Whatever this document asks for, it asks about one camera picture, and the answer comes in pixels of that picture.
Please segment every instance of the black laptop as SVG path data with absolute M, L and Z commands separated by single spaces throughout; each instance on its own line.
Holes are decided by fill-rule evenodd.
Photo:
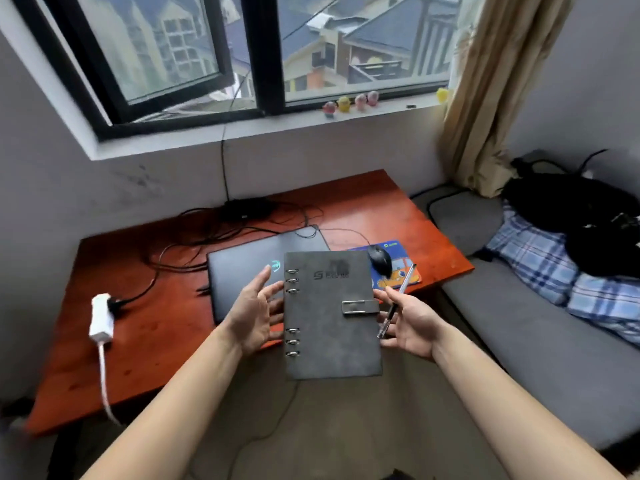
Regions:
M 269 285 L 284 279 L 285 253 L 328 250 L 322 233 L 309 226 L 207 254 L 214 322 L 222 322 L 242 288 L 267 264 Z

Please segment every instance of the beige curtain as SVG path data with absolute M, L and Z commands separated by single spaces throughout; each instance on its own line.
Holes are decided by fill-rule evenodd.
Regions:
M 453 180 L 493 197 L 512 177 L 504 140 L 572 0 L 462 0 L 440 154 Z

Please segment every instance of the black bag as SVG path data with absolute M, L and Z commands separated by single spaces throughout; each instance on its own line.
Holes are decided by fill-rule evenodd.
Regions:
M 528 222 L 566 234 L 565 249 L 592 276 L 640 278 L 640 203 L 635 196 L 577 174 L 534 173 L 516 159 L 521 178 L 502 196 Z

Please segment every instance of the ballpoint pen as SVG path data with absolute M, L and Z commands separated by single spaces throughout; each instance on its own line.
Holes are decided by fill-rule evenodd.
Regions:
M 402 282 L 402 285 L 400 286 L 400 290 L 399 290 L 400 293 L 404 293 L 407 286 L 409 286 L 409 281 L 411 281 L 411 275 L 413 274 L 414 270 L 415 270 L 415 264 L 412 264 L 412 266 L 409 268 L 409 271 L 407 271 L 406 276 L 404 277 L 404 281 Z M 389 325 L 391 325 L 391 320 L 393 320 L 394 315 L 396 314 L 397 309 L 398 309 L 398 306 L 396 303 L 391 305 L 391 308 L 389 309 L 385 322 L 382 323 L 382 325 L 380 326 L 380 330 L 378 332 L 379 339 L 384 338 L 389 328 Z

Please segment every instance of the leather notebook cover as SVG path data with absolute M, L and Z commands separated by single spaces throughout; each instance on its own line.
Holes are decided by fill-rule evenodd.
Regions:
M 284 263 L 287 376 L 381 375 L 378 301 L 373 298 L 367 252 L 293 252 L 285 255 Z

